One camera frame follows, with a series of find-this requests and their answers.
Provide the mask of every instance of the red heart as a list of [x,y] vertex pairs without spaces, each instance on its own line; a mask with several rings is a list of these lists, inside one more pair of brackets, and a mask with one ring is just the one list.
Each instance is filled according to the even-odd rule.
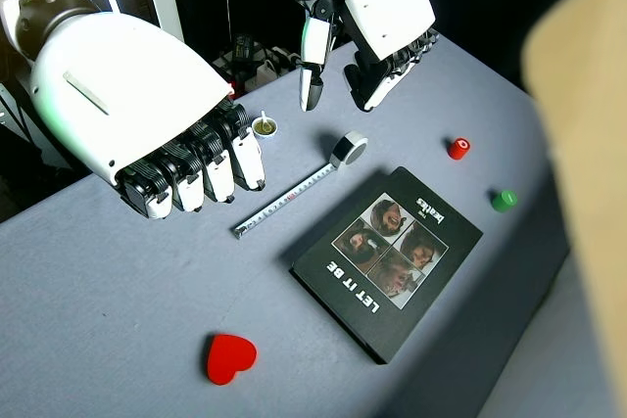
[[257,349],[245,338],[216,335],[207,359],[207,375],[214,384],[225,386],[235,374],[253,367],[255,359]]

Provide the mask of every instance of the beige blurry object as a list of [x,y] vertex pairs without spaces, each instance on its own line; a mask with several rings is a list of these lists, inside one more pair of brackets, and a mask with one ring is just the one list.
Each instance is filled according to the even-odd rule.
[[605,364],[627,416],[627,0],[563,0],[535,27],[523,56]]

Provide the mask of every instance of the book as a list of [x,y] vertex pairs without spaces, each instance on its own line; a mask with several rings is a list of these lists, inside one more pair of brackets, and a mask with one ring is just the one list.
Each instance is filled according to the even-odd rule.
[[377,363],[389,363],[482,235],[399,167],[291,272]]

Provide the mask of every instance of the red bottle cap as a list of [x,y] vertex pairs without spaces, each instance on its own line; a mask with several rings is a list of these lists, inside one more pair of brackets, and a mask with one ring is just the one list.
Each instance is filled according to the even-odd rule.
[[470,150],[470,143],[463,137],[458,137],[453,144],[449,147],[449,156],[456,161],[465,156],[466,152]]

